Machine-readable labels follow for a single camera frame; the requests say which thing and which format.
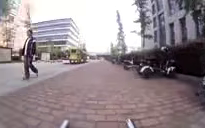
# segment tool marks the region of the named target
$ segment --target dark coat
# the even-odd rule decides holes
[[[25,41],[24,46],[23,46],[23,50],[22,50],[22,55],[24,55],[24,53],[25,53],[24,50],[25,50],[26,43],[28,43],[28,45],[27,45],[27,56],[35,55],[35,53],[36,53],[36,42],[35,42],[35,39],[33,37],[31,37],[31,39],[28,42]]]

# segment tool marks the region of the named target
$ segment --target dark pants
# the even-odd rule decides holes
[[[30,56],[24,56],[24,72],[25,72],[25,78],[30,78],[30,72],[29,68],[34,72],[38,73],[37,68],[32,64],[33,57]]]

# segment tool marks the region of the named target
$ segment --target walking man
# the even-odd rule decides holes
[[[33,57],[36,53],[36,42],[34,41],[33,38],[33,31],[28,30],[27,36],[28,38],[24,43],[23,51],[22,51],[22,55],[24,57],[24,73],[25,73],[23,80],[28,80],[30,78],[29,68],[38,76],[38,70],[32,64]]]

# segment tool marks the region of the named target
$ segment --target hedge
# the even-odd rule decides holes
[[[170,54],[176,61],[177,72],[186,75],[205,75],[205,38],[188,41],[170,48]],[[162,60],[160,49],[132,52],[121,57],[122,60],[133,59],[134,64],[139,64],[143,58],[155,57]]]

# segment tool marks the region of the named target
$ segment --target glass building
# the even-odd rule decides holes
[[[48,51],[52,46],[65,51],[70,46],[79,45],[79,29],[71,18],[33,23],[32,28],[42,51]]]

